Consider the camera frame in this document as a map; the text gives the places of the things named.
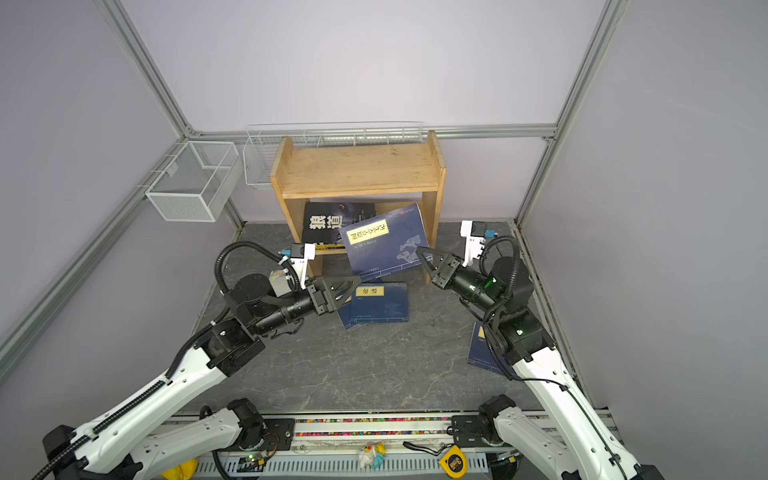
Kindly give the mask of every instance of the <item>white wall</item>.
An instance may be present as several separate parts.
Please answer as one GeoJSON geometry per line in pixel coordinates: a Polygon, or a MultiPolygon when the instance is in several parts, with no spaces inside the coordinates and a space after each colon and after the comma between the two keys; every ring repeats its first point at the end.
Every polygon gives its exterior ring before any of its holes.
{"type": "Polygon", "coordinates": [[[43,436],[106,412],[167,368],[191,334],[232,239],[217,223],[169,223],[147,203],[0,389],[3,478],[46,463],[43,436]]]}
{"type": "Polygon", "coordinates": [[[0,3],[0,65],[1,336],[175,136],[90,2],[0,3]]]}
{"type": "Polygon", "coordinates": [[[633,2],[525,232],[598,405],[665,478],[764,478],[768,5],[633,2]]]}
{"type": "MultiPolygon", "coordinates": [[[[545,145],[541,138],[440,141],[448,168],[442,220],[513,218],[545,145]]],[[[271,189],[254,190],[243,182],[232,200],[246,221],[286,221],[271,189]]],[[[375,200],[358,197],[358,201],[375,200]]]]}
{"type": "Polygon", "coordinates": [[[604,0],[127,0],[192,125],[552,123],[604,0]]]}

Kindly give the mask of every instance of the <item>white wire basket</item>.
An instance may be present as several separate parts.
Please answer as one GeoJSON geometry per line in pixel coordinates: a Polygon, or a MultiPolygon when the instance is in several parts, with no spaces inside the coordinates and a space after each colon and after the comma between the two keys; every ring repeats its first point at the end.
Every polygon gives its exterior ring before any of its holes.
{"type": "Polygon", "coordinates": [[[149,186],[147,198],[165,220],[215,222],[242,173],[234,142],[187,141],[149,186]]]}
{"type": "Polygon", "coordinates": [[[366,123],[264,124],[246,127],[243,148],[245,183],[257,190],[270,189],[270,171],[283,137],[295,148],[355,147],[357,145],[420,144],[421,122],[380,121],[366,123]]]}

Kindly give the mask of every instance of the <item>gray illustration on book cover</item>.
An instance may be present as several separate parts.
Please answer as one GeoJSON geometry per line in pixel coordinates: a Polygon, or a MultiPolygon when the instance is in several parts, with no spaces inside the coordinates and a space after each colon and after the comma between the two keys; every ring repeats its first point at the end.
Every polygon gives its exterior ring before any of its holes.
{"type": "Polygon", "coordinates": [[[397,256],[399,259],[403,259],[408,263],[413,263],[419,259],[416,255],[416,247],[422,244],[422,236],[416,235],[410,237],[404,245],[400,245],[400,254],[397,256]]]}

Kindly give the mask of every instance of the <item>black book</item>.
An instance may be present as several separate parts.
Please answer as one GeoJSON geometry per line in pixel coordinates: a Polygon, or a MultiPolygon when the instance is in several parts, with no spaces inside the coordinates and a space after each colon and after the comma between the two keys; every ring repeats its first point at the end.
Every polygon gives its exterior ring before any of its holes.
{"type": "Polygon", "coordinates": [[[375,204],[307,202],[301,241],[344,248],[339,228],[376,216],[375,204]]]}

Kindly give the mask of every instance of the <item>gray marble tabletop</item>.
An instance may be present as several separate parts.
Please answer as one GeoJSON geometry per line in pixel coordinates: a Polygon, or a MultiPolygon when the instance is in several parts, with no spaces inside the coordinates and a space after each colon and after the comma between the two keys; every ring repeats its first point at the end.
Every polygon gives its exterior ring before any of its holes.
{"type": "MultiPolygon", "coordinates": [[[[441,223],[437,248],[463,256],[459,223],[441,223]]],[[[490,229],[509,233],[506,223],[490,229]]],[[[247,224],[243,240],[270,250],[289,246],[286,224],[247,224]]],[[[502,251],[510,254],[508,246],[502,251]]],[[[250,249],[230,255],[224,275],[231,284],[247,273],[268,274],[276,266],[250,249]]],[[[346,255],[327,256],[324,275],[349,275],[346,255]]],[[[458,296],[426,284],[421,268],[386,276],[408,283],[407,323],[380,323],[344,330],[331,316],[308,316],[293,336],[265,340],[266,349],[231,378],[183,409],[214,411],[230,400],[250,399],[261,412],[296,413],[350,410],[472,410],[505,393],[523,409],[540,409],[528,387],[471,366],[467,353],[475,323],[458,296]]],[[[220,295],[206,307],[204,321],[223,307],[220,295]]]]}

